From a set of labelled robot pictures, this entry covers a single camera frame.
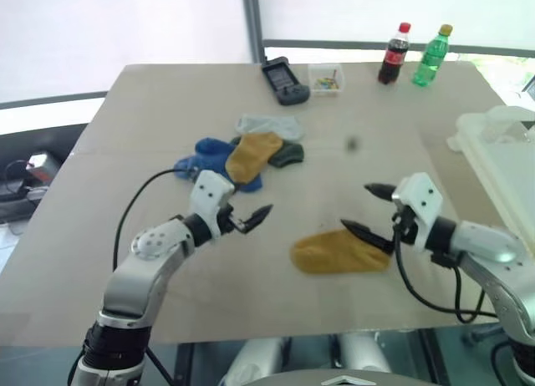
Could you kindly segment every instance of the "beige table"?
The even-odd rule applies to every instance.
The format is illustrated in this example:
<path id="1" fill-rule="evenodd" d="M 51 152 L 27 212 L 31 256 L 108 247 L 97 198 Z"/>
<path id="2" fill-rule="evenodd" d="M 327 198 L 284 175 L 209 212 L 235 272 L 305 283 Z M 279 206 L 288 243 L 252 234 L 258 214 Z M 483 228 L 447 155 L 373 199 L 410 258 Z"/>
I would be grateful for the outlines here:
<path id="1" fill-rule="evenodd" d="M 74 148 L 0 276 L 0 345 L 76 345 L 93 322 L 110 275 L 114 232 L 142 182 L 191 152 L 205 136 L 229 140 L 243 113 L 295 114 L 305 129 L 306 160 L 262 173 L 264 187 L 232 200 L 245 216 L 275 205 L 261 227 L 204 246 L 173 277 L 153 332 L 159 342 L 191 342 L 356 329 L 445 326 L 449 315 L 420 305 L 395 265 L 385 273 L 312 277 L 292 266 L 290 246 L 340 217 L 389 235 L 393 206 L 369 195 L 369 181 L 397 182 L 427 171 L 446 197 L 445 215 L 499 224 L 461 155 L 445 144 L 461 113 L 500 104 L 474 67 L 447 63 L 433 86 L 410 84 L 404 68 L 385 87 L 377 64 L 345 64 L 338 97 L 284 108 L 258 67 L 129 66 Z M 306 66 L 296 66 L 301 79 Z M 348 137 L 359 148 L 348 154 Z M 136 203 L 121 239 L 186 212 L 191 184 L 172 175 Z M 453 274 L 405 251 L 415 287 L 451 306 Z M 463 305 L 479 289 L 466 281 Z"/>

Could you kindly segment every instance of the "yellow sock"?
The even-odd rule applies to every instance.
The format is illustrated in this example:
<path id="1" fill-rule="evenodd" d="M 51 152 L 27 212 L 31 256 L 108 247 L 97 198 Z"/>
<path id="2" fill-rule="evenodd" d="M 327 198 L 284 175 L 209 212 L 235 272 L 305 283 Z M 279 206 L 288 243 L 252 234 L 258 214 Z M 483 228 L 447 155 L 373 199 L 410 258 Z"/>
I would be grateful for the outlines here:
<path id="1" fill-rule="evenodd" d="M 283 140 L 275 133 L 244 134 L 228 157 L 225 169 L 232 181 L 247 184 L 282 146 Z"/>
<path id="2" fill-rule="evenodd" d="M 382 272 L 390 263 L 388 254 L 348 230 L 303 238 L 293 245 L 290 257 L 301 271 L 313 274 Z"/>

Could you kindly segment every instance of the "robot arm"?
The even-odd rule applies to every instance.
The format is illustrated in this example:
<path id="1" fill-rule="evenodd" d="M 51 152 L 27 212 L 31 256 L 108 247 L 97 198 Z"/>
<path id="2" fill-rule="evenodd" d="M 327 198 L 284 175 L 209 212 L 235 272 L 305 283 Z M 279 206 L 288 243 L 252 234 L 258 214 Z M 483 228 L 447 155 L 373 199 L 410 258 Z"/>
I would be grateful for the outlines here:
<path id="1" fill-rule="evenodd" d="M 442 196 L 426 173 L 405 178 L 398 186 L 365 188 L 395 203 L 394 228 L 404 243 L 415 252 L 430 251 L 434 263 L 459 267 L 482 287 L 510 338 L 518 374 L 535 384 L 535 261 L 522 241 L 503 229 L 469 221 L 456 224 L 439 216 Z M 365 226 L 342 222 L 358 238 L 388 252 L 395 248 L 394 242 Z"/>
<path id="2" fill-rule="evenodd" d="M 204 170 L 191 193 L 189 215 L 140 232 L 130 254 L 112 274 L 97 320 L 88 330 L 74 386 L 136 386 L 145 364 L 150 331 L 171 276 L 196 249 L 234 229 L 247 233 L 267 217 L 264 206 L 247 221 L 232 217 L 234 186 Z"/>

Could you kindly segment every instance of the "green bottle cap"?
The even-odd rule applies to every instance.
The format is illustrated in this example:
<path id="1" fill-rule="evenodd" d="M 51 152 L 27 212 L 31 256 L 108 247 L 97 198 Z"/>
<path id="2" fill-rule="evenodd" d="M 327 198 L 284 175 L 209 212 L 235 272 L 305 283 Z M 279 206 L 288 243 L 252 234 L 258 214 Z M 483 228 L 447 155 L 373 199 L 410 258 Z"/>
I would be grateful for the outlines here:
<path id="1" fill-rule="evenodd" d="M 449 37 L 451 31 L 453 31 L 453 27 L 450 24 L 442 24 L 441 30 L 438 33 L 440 35 L 444 35 L 445 37 Z"/>

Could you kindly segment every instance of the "white sock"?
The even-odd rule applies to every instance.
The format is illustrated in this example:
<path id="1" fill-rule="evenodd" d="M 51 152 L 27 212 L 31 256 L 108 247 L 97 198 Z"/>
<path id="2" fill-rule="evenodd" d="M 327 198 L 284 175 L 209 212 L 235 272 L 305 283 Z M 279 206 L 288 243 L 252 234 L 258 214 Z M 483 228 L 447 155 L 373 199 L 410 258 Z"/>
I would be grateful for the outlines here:
<path id="1" fill-rule="evenodd" d="M 265 116 L 244 114 L 236 123 L 240 134 L 273 132 L 286 141 L 303 138 L 303 127 L 294 116 Z"/>

